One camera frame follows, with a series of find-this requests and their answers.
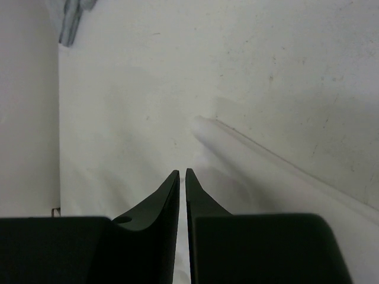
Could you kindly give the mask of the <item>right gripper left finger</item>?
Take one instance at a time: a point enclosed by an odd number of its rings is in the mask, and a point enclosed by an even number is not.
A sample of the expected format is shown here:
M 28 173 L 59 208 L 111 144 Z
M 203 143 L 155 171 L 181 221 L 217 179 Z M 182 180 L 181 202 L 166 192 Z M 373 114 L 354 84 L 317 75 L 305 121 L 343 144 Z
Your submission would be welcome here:
M 172 283 L 180 177 L 107 217 L 1 219 L 2 283 Z

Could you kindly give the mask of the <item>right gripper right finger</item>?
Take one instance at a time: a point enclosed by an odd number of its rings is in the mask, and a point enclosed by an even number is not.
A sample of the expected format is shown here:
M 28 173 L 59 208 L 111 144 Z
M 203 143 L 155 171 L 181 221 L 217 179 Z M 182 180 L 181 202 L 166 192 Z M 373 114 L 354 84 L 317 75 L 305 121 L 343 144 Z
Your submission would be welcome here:
M 234 215 L 185 177 L 192 283 L 351 283 L 329 224 L 316 214 Z

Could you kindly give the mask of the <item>white tank top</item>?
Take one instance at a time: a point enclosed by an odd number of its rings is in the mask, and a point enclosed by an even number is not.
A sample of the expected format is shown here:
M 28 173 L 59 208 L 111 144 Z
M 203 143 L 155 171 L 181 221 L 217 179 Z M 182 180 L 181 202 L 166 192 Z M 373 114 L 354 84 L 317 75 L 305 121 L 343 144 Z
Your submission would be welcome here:
M 178 146 L 172 138 L 144 142 L 120 120 L 60 124 L 65 216 L 115 217 L 150 195 L 171 171 L 188 167 L 233 213 L 320 215 L 335 233 L 354 283 L 378 282 L 378 211 L 220 121 L 194 118 Z

